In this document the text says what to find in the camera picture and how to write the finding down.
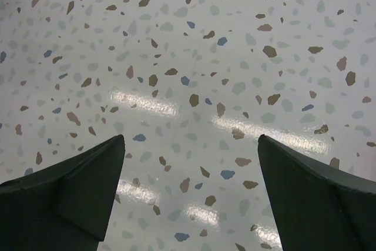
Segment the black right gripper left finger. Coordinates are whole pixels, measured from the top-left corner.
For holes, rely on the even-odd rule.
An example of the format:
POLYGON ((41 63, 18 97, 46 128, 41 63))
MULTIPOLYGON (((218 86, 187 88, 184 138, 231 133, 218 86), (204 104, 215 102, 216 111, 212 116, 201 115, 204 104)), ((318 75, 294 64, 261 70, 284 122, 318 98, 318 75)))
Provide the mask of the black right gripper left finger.
POLYGON ((1 250, 96 250, 125 157, 123 135, 1 184, 1 250))

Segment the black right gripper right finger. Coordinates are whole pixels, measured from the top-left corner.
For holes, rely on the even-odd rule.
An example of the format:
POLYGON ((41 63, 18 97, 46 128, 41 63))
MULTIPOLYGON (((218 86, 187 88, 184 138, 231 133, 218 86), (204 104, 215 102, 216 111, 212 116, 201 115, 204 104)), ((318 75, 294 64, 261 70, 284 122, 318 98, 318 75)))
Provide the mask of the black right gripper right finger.
POLYGON ((257 151, 283 250, 375 250, 375 182, 266 135, 257 151))

